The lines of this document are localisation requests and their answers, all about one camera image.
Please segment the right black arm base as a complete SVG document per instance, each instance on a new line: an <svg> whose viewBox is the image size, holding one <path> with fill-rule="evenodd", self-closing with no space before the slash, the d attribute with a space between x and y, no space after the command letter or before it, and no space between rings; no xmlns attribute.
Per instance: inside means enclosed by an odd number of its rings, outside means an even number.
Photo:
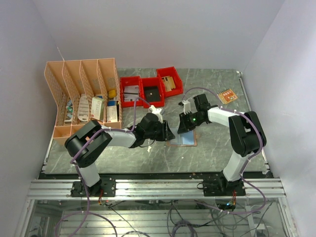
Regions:
<svg viewBox="0 0 316 237"><path fill-rule="evenodd" d="M241 179L233 182L229 182L225 178L203 180L197 184L197 188L203 191L205 197L246 195L244 183Z"/></svg>

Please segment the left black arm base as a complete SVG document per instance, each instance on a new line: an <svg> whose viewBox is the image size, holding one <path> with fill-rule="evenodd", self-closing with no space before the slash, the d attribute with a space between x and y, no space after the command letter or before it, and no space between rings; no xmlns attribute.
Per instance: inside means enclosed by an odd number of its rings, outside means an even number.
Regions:
<svg viewBox="0 0 316 237"><path fill-rule="evenodd" d="M114 197L116 194L116 182L112 179L101 178L92 187L87 187L90 197ZM85 197L86 191L82 181L73 182L71 197Z"/></svg>

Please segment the gold cards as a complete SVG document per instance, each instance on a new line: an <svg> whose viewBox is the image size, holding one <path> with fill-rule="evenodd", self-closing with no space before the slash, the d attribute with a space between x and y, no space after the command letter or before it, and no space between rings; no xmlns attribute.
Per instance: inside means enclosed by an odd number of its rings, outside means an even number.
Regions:
<svg viewBox="0 0 316 237"><path fill-rule="evenodd" d="M171 77L171 76L162 77L162 81L163 81L163 84L165 86L166 92L170 92L176 88L173 77Z"/></svg>

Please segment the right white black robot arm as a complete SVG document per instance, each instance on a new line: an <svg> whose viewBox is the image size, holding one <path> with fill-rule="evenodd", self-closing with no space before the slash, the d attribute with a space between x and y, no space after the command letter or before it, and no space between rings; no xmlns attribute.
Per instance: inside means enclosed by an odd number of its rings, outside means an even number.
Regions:
<svg viewBox="0 0 316 237"><path fill-rule="evenodd" d="M229 129L233 149L228 164L216 177L203 180L198 187L206 197L245 195L243 173L253 157L266 145L267 139L254 111L238 112L211 105L205 94L194 97L196 112L187 100L179 102L183 112L179 115L178 134L194 130L203 123L217 123Z"/></svg>

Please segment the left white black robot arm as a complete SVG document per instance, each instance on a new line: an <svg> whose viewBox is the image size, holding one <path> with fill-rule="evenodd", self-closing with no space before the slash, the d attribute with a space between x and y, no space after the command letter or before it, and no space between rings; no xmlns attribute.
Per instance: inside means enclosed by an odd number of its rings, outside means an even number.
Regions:
<svg viewBox="0 0 316 237"><path fill-rule="evenodd" d="M147 113L137 125L127 129L112 129L95 120L88 122L64 144L72 157L70 163L75 165L80 177L79 182L73 183L71 196L115 196L115 183L100 177L96 160L107 147L137 148L147 139L165 142L175 139L175 135L166 120L160 121L152 113Z"/></svg>

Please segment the brown leather card holder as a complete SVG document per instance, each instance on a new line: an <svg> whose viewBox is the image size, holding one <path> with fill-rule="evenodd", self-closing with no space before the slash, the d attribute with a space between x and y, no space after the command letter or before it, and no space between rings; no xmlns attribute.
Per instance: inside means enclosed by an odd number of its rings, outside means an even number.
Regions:
<svg viewBox="0 0 316 237"><path fill-rule="evenodd" d="M175 135L175 138L170 141L167 141L168 146L175 146L175 147L197 146L197 138L196 138L196 133L194 131L178 134L177 128L171 128L171 132Z"/></svg>

